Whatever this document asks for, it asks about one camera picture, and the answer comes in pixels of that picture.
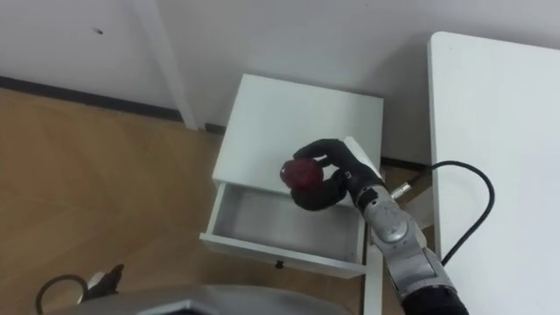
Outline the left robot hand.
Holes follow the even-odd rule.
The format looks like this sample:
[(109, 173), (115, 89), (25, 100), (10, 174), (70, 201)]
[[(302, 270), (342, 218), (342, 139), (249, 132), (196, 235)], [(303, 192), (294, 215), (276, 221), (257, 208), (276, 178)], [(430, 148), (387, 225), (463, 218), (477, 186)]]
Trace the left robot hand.
[(111, 271), (97, 272), (87, 282), (87, 290), (80, 296), (78, 303), (104, 298), (106, 296), (117, 294), (117, 287), (123, 275), (123, 264), (117, 264)]

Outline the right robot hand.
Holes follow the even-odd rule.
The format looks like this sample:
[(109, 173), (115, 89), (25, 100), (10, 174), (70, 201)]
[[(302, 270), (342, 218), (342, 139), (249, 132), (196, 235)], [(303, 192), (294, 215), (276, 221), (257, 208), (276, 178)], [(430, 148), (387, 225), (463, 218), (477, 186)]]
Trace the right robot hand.
[(386, 187), (382, 178), (370, 167), (361, 163), (339, 139), (319, 139), (293, 154), (295, 159), (323, 156), (325, 158), (318, 163), (322, 168), (330, 165), (337, 167), (332, 176), (313, 188), (290, 190), (294, 202), (304, 210), (321, 211), (332, 207), (342, 201), (348, 193), (352, 202), (355, 202), (363, 187), (373, 185)]

